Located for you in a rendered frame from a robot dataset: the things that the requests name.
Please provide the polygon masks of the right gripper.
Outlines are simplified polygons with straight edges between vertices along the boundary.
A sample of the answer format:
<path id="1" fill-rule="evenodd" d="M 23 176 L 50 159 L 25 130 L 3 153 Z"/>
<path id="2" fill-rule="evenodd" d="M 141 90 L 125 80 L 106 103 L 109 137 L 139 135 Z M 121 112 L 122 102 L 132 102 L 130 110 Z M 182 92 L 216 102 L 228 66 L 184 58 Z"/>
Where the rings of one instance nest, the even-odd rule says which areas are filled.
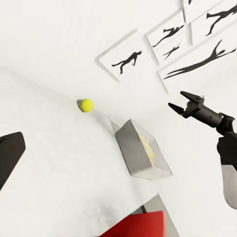
<path id="1" fill-rule="evenodd" d="M 191 94 L 185 91 L 181 91 L 180 94 L 192 101 L 186 110 L 184 108 L 174 105 L 173 103 L 168 103 L 168 105 L 175 110 L 179 115 L 183 116 L 185 119 L 192 116 L 193 118 L 207 123 L 213 116 L 213 110 L 204 105 L 205 98 L 199 95 Z"/>

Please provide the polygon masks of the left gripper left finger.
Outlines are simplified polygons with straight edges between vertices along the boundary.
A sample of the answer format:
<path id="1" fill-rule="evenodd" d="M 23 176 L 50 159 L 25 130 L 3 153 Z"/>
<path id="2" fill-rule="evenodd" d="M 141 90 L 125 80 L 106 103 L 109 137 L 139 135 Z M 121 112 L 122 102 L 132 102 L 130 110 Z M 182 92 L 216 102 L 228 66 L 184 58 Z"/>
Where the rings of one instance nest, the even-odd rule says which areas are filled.
<path id="1" fill-rule="evenodd" d="M 0 190 L 3 188 L 26 145 L 21 131 L 0 137 Z"/>

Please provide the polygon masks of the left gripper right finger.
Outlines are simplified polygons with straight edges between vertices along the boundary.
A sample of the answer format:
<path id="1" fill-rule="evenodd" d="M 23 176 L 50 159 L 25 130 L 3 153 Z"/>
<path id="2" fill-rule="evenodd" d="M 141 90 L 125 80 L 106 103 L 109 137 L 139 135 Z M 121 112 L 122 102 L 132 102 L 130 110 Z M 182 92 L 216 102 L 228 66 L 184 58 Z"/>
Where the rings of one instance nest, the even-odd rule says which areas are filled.
<path id="1" fill-rule="evenodd" d="M 226 131 L 221 149 L 237 172 L 237 133 Z"/>

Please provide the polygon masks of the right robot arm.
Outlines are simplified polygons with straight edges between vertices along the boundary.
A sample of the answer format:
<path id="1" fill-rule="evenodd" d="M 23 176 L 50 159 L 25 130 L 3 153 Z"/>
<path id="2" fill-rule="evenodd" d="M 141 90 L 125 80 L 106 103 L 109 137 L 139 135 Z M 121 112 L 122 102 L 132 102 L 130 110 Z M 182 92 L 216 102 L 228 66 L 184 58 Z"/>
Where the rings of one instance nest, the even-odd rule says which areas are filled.
<path id="1" fill-rule="evenodd" d="M 226 131 L 237 133 L 237 119 L 224 113 L 216 113 L 204 105 L 205 98 L 199 95 L 181 91 L 180 94 L 190 99 L 187 108 L 179 107 L 173 103 L 168 105 L 185 119 L 192 116 L 193 118 L 211 126 L 222 134 L 219 137 L 217 151 L 220 154 L 222 177 L 223 177 L 223 194 L 226 203 L 234 209 L 237 209 L 237 172 L 231 162 L 221 149 L 222 140 Z"/>

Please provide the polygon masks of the tennis ball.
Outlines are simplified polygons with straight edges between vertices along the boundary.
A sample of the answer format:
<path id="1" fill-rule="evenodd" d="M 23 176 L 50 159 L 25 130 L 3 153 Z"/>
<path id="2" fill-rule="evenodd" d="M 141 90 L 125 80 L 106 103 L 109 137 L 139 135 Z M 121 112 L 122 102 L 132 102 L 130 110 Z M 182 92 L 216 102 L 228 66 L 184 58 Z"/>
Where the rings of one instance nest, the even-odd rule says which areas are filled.
<path id="1" fill-rule="evenodd" d="M 93 110 L 93 101 L 91 99 L 83 99 L 80 102 L 80 108 L 83 112 L 90 112 Z"/>

